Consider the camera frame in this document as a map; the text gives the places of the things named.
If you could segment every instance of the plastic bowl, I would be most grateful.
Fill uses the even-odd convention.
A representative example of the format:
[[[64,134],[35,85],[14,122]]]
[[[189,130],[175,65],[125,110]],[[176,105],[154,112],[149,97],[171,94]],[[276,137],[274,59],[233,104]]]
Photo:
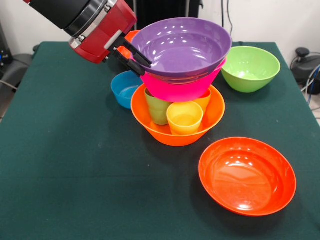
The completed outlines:
[[[171,18],[142,29],[132,44],[152,61],[157,78],[203,78],[227,56],[232,40],[221,26],[199,18]]]
[[[226,59],[210,75],[188,84],[170,84],[149,73],[141,76],[141,79],[150,93],[158,99],[171,103],[188,102],[205,94],[225,63]]]
[[[131,109],[137,121],[160,143],[181,147],[195,143],[205,133],[217,125],[225,113],[225,101],[220,92],[210,86],[212,97],[203,116],[202,123],[197,133],[190,135],[172,135],[169,125],[157,125],[151,120],[145,98],[146,85],[140,86],[134,93]]]
[[[252,46],[236,46],[231,48],[222,74],[234,90],[253,93],[269,84],[280,68],[279,60],[270,52]]]
[[[131,109],[131,99],[143,82],[132,71],[117,75],[111,82],[111,90],[117,102],[126,109]]]
[[[129,42],[132,43],[132,40],[134,37],[140,32],[140,30],[135,30],[135,31],[130,31],[126,36],[125,39]],[[131,52],[126,49],[124,46],[118,47],[118,51],[126,58],[130,59],[131,57]]]
[[[268,144],[245,137],[214,142],[202,154],[199,176],[208,194],[231,212],[266,216],[293,199],[297,180],[287,159]]]

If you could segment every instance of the plastic cup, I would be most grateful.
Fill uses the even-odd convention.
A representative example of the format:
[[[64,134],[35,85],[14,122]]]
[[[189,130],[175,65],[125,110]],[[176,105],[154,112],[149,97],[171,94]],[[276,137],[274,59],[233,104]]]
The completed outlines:
[[[210,90],[210,88],[208,88],[207,91],[201,97],[194,100],[195,103],[200,105],[200,107],[203,110],[203,113],[205,113],[207,110],[207,107],[208,107],[210,99],[211,99],[211,95],[212,95],[211,90]]]
[[[125,71],[117,75],[111,82],[111,90],[117,102],[126,109],[131,109],[131,99],[142,80],[132,71]]]
[[[167,109],[171,105],[171,102],[163,101],[152,96],[147,88],[145,89],[144,94],[152,121],[158,125],[167,125]]]
[[[173,135],[190,135],[198,131],[204,111],[194,101],[175,102],[168,107],[166,116]]]

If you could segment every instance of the green tablecloth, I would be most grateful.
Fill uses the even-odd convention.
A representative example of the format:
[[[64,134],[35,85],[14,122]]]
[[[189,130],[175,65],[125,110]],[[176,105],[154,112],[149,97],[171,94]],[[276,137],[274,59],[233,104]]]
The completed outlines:
[[[320,128],[274,43],[278,76],[243,94],[220,75],[222,121],[186,147],[158,143],[111,90],[124,71],[66,43],[43,43],[0,124],[2,240],[320,239]],[[287,157],[297,192],[283,211],[244,217],[216,204],[198,177],[207,146],[264,141]]]

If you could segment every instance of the green cup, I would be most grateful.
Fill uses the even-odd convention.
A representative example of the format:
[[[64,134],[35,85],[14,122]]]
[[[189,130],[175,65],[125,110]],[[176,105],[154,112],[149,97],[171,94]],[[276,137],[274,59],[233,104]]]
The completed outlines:
[[[171,102],[163,101],[152,96],[147,88],[144,94],[152,121],[158,125],[167,125],[167,109],[171,105]]]

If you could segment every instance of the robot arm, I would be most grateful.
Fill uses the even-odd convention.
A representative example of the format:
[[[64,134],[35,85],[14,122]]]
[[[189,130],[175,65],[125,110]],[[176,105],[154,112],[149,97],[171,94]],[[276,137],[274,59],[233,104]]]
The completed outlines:
[[[140,66],[151,66],[125,36],[137,22],[137,17],[125,0],[23,0],[30,7],[67,32],[69,45],[86,60],[99,64],[115,55],[137,75],[144,75]],[[126,59],[118,52],[120,46],[131,51]]]

